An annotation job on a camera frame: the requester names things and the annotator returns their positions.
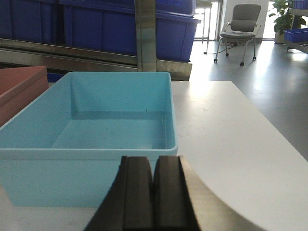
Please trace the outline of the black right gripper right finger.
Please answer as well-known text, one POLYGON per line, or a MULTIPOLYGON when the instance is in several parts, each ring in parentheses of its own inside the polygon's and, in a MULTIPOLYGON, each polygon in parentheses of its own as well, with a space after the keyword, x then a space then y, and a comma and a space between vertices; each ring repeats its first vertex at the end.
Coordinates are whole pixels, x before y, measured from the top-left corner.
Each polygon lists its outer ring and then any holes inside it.
POLYGON ((156 231, 260 231, 220 200, 183 156, 160 156, 154 171, 156 231))

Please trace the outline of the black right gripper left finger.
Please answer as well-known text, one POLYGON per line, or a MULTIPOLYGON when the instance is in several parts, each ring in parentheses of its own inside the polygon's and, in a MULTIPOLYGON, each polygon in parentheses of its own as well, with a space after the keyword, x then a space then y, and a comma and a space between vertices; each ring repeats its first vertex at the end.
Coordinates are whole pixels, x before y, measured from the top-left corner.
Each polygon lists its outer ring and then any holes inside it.
POLYGON ((115 180, 84 230, 152 231, 152 172, 146 157, 124 156, 115 180))

